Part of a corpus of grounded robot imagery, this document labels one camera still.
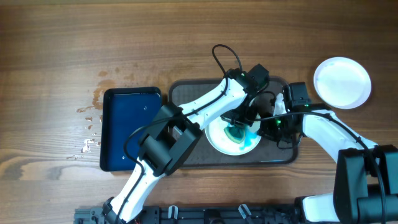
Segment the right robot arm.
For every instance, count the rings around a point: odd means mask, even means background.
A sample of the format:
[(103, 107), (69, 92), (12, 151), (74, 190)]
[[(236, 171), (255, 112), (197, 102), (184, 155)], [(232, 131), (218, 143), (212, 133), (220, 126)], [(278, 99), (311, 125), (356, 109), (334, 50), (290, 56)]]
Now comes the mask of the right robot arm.
[(261, 131), (279, 142), (291, 135), (318, 143), (336, 162), (333, 191), (299, 197), (303, 223), (386, 223), (397, 220), (397, 148), (353, 131), (323, 103), (314, 104), (304, 82), (291, 83), (274, 101)]

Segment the green yellow sponge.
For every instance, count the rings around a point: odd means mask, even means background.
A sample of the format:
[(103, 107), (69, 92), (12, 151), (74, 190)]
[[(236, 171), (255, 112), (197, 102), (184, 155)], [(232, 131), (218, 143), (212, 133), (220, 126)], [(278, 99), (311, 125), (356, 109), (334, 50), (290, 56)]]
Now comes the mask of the green yellow sponge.
[(238, 126), (227, 126), (224, 128), (226, 137), (236, 144), (240, 144), (246, 137), (245, 129)]

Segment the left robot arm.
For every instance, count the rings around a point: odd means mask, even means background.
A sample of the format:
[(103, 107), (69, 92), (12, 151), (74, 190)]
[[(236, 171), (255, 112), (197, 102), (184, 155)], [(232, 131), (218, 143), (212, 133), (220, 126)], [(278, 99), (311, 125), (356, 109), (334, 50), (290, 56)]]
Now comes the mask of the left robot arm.
[(268, 82), (269, 72), (262, 65), (248, 72), (239, 67), (225, 71), (221, 83), (196, 100), (163, 105), (150, 124), (134, 130), (124, 142), (134, 170), (121, 193), (104, 203), (104, 219), (108, 223), (135, 219), (158, 181), (185, 162), (211, 122), (226, 121), (220, 132), (228, 141), (247, 140), (248, 133), (259, 129), (252, 101)]

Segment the white plate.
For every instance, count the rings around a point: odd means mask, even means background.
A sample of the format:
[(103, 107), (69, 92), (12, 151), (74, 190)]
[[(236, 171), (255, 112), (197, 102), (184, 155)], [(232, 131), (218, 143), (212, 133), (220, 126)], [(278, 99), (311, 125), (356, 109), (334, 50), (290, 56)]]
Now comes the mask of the white plate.
[(316, 68), (313, 85), (319, 97), (332, 107), (353, 109), (371, 95), (368, 72), (358, 62), (346, 57), (333, 57)]
[(229, 156), (240, 156), (253, 150), (260, 142), (261, 137), (257, 134), (261, 125), (260, 121), (255, 121), (252, 126), (244, 125), (246, 137), (240, 144), (236, 144), (229, 140), (224, 128), (231, 125), (223, 121), (220, 117), (212, 121), (206, 128), (205, 134), (210, 144), (219, 152)]

